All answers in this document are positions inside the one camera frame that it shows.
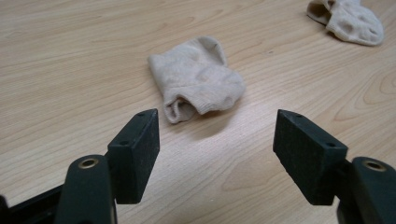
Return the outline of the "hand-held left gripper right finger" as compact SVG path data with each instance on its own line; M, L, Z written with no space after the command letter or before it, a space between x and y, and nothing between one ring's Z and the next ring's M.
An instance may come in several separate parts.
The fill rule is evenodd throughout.
M347 146L310 119L280 109L273 151L307 201L339 200L339 224L396 224L396 169L367 157L347 160Z

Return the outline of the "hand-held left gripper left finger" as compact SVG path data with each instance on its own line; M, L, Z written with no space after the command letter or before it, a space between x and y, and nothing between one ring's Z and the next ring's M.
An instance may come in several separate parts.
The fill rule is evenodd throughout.
M158 111L136 114L106 154L69 165L54 224L117 224L116 206L141 202L159 152Z

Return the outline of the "beige ankle sock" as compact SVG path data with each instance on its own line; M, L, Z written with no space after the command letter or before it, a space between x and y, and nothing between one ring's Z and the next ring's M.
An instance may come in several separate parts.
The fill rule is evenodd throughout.
M361 0L312 0L306 15L345 42L372 47L384 40L382 22Z
M227 64L220 42L198 36L148 57L148 65L163 95L163 110L173 124L194 114L224 111L234 106L246 86Z

